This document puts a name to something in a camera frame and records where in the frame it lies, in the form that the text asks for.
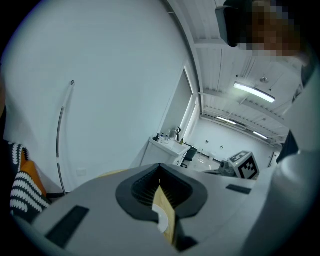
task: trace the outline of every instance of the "white cabinet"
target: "white cabinet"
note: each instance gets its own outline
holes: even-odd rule
[[[189,149],[190,146],[185,144],[180,145],[177,141],[172,141],[168,145],[156,142],[150,138],[141,165],[168,164],[180,166]]]

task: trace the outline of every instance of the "black rubber pad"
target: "black rubber pad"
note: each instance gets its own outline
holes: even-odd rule
[[[88,212],[88,208],[75,206],[45,237],[57,246],[64,248]]]
[[[243,186],[237,186],[237,185],[229,185],[226,187],[226,189],[228,190],[232,190],[232,191],[235,191],[235,192],[239,192],[239,193],[242,193],[242,194],[246,194],[246,195],[249,195],[250,192],[251,192],[251,188],[247,188],[247,187],[243,187]]]

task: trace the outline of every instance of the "ceiling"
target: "ceiling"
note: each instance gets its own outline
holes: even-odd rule
[[[270,59],[257,53],[231,48],[221,40],[215,9],[225,0],[168,0],[186,35],[199,80],[201,114],[215,121],[224,117],[253,135],[267,136],[280,145],[289,129],[284,112],[301,83],[302,64],[295,58]],[[260,82],[262,77],[268,83]],[[240,82],[273,97],[269,103],[234,88]]]

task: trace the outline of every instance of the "ceiling beam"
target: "ceiling beam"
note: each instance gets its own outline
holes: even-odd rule
[[[210,48],[210,49],[227,49],[227,50],[242,50],[239,46],[237,47],[231,47],[228,44],[226,44],[225,41],[221,39],[198,39],[194,41],[194,45],[196,48]],[[298,76],[298,78],[301,78],[301,70],[296,69],[292,65],[290,65],[287,61],[285,60],[280,60],[277,61],[280,65],[282,65],[287,71],[295,74]]]
[[[202,82],[202,75],[201,75],[201,68],[200,68],[200,62],[199,62],[199,57],[198,57],[198,53],[197,53],[197,49],[195,46],[195,41],[194,41],[194,37],[191,33],[191,30],[189,28],[188,22],[184,16],[183,11],[181,10],[179,4],[177,3],[177,1],[175,0],[167,0],[167,2],[169,3],[169,5],[171,6],[172,10],[174,11],[176,17],[178,18],[182,29],[184,31],[184,34],[187,38],[187,41],[189,43],[190,49],[191,49],[191,53],[193,55],[193,59],[194,59],[194,64],[195,64],[195,69],[196,69],[196,74],[198,77],[198,82],[199,82],[199,87],[200,87],[200,92],[203,93],[204,92],[204,87],[203,87],[203,82]],[[204,96],[201,94],[200,95],[201,98],[201,112],[204,113]]]
[[[256,139],[256,140],[258,140],[258,141],[260,141],[260,142],[262,142],[262,143],[265,143],[265,144],[267,144],[267,145],[269,145],[269,146],[271,146],[271,147],[273,147],[273,148],[275,147],[275,145],[273,145],[272,143],[267,142],[265,139],[261,139],[261,138],[259,138],[259,137],[257,137],[257,136],[251,135],[251,134],[248,133],[248,132],[245,132],[245,131],[243,131],[243,130],[237,129],[237,128],[235,128],[235,127],[232,127],[231,125],[224,124],[224,123],[221,123],[221,122],[217,122],[217,121],[215,121],[212,117],[205,116],[205,115],[201,115],[200,118],[203,119],[203,120],[207,120],[207,121],[213,122],[213,123],[215,123],[215,124],[218,124],[218,125],[227,127],[227,128],[229,128],[229,129],[234,130],[234,131],[237,131],[237,132],[239,132],[239,133],[241,133],[241,134],[247,135],[247,136],[249,136],[249,137],[251,137],[251,138],[254,138],[254,139]]]
[[[216,114],[216,115],[219,115],[219,116],[223,116],[223,117],[227,117],[227,115],[228,115],[228,113],[226,113],[226,112],[223,112],[223,111],[218,110],[218,109],[213,109],[213,108],[210,108],[210,107],[205,107],[204,111],[207,111],[209,113],[213,113],[213,114]],[[256,131],[258,133],[261,133],[264,136],[268,137],[268,136],[273,136],[274,135],[274,133],[272,133],[272,131],[269,131],[269,130],[267,130],[267,129],[265,129],[265,128],[253,123],[253,122],[247,121],[247,120],[245,120],[245,119],[243,119],[241,117],[238,117],[238,116],[235,116],[235,115],[231,114],[230,118],[232,120],[235,120],[235,121],[237,121],[239,123],[242,123],[242,124],[246,125],[247,127],[251,127],[252,131]]]
[[[239,105],[244,105],[247,106],[248,108],[251,108],[253,110],[259,111],[261,113],[263,113],[264,115],[266,115],[267,117],[277,121],[279,124],[286,126],[285,124],[285,120],[282,119],[281,117],[275,115],[274,113],[266,110],[265,108],[258,106],[250,101],[238,101],[236,97],[233,97],[232,95],[226,94],[226,93],[222,93],[222,92],[218,92],[218,91],[214,91],[214,90],[204,90],[203,93],[205,95],[210,95],[210,96],[214,96],[214,97],[218,97],[218,98],[223,98],[223,99],[227,99],[233,102],[237,102]]]

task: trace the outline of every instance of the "fluorescent light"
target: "fluorescent light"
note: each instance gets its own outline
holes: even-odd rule
[[[264,100],[266,100],[267,102],[274,102],[276,100],[275,97],[272,97],[271,95],[259,90],[259,89],[256,89],[256,88],[253,88],[251,86],[248,86],[248,85],[243,85],[243,84],[240,84],[240,83],[237,83],[235,82],[234,83],[234,88],[237,88],[237,89],[240,89],[242,91],[245,91],[247,93],[250,93],[250,94],[253,94],[255,96],[258,96]]]
[[[260,134],[260,133],[258,133],[258,132],[256,132],[256,131],[254,131],[253,133],[254,133],[255,135],[260,136],[261,138],[264,138],[265,140],[268,139],[266,136],[263,136],[262,134]]]
[[[228,123],[230,123],[230,124],[236,125],[235,122],[232,122],[232,121],[230,121],[230,120],[228,120],[228,119],[225,119],[225,118],[222,118],[222,117],[220,117],[220,116],[217,116],[216,118],[217,118],[217,119],[220,119],[220,120],[222,120],[222,121],[226,121],[226,122],[228,122]]]

